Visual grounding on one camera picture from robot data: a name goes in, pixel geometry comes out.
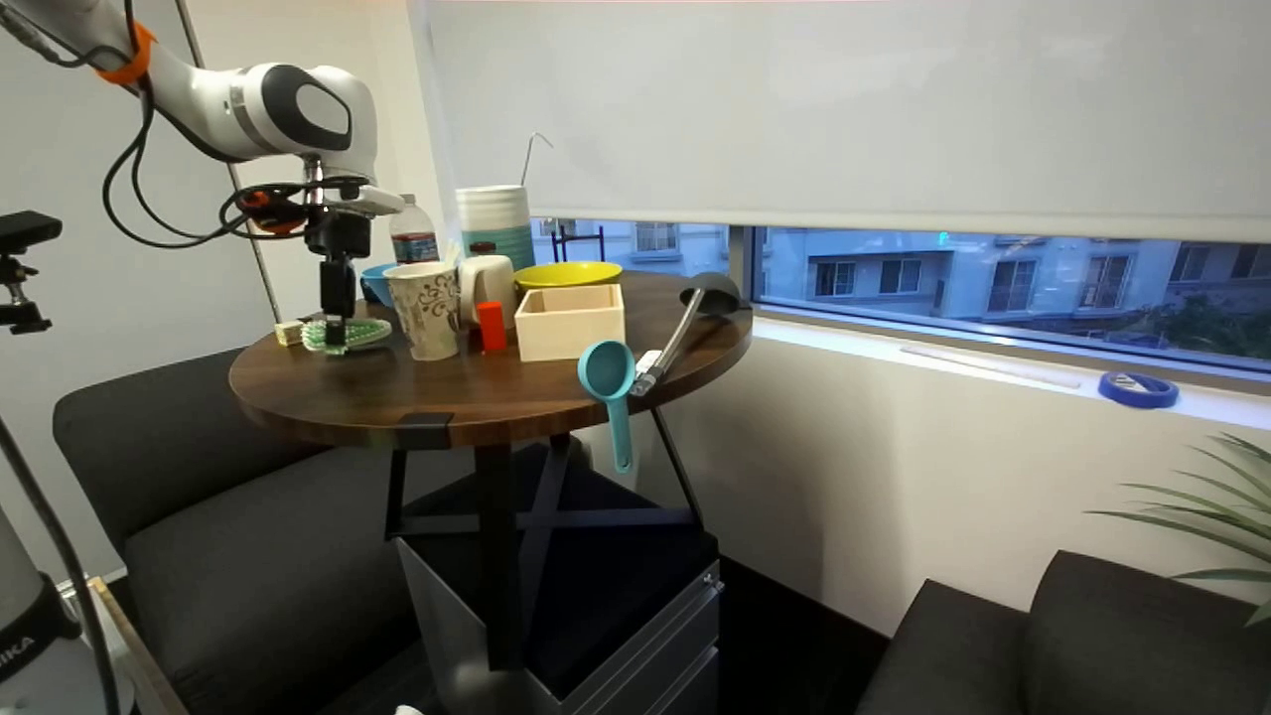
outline mug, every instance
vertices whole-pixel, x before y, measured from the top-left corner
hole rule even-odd
[[[454,263],[394,267],[390,289],[413,363],[462,355],[462,288]]]
[[[508,256],[467,256],[462,263],[462,313],[482,321],[478,303],[500,303],[506,332],[511,332],[518,275]]]

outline potted plant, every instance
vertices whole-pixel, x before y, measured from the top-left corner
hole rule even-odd
[[[1248,624],[1271,624],[1271,452],[1242,436],[1215,436],[1215,451],[1201,451],[1215,473],[1191,473],[1189,489],[1129,485],[1146,495],[1138,508],[1100,508],[1104,517],[1138,521],[1170,533],[1189,533],[1251,557],[1251,570],[1201,570],[1181,579],[1248,579],[1264,583],[1267,599]]]

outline dark floor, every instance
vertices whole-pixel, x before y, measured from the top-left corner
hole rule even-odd
[[[884,635],[721,561],[720,715],[850,715]]]

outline white container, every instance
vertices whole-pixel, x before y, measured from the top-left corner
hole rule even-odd
[[[597,344],[627,344],[623,288],[527,289],[520,297],[520,363],[576,363]]]

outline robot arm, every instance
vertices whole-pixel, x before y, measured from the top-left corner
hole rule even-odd
[[[307,190],[267,201],[300,224],[307,246],[320,258],[327,348],[343,348],[355,313],[348,258],[371,256],[371,219],[400,203],[372,186],[376,118],[361,80],[343,69],[255,64],[234,72],[192,69],[172,58],[143,26],[106,0],[0,0],[4,28],[51,58],[61,46],[98,69],[103,80],[143,96],[209,158],[246,165],[292,154]]]

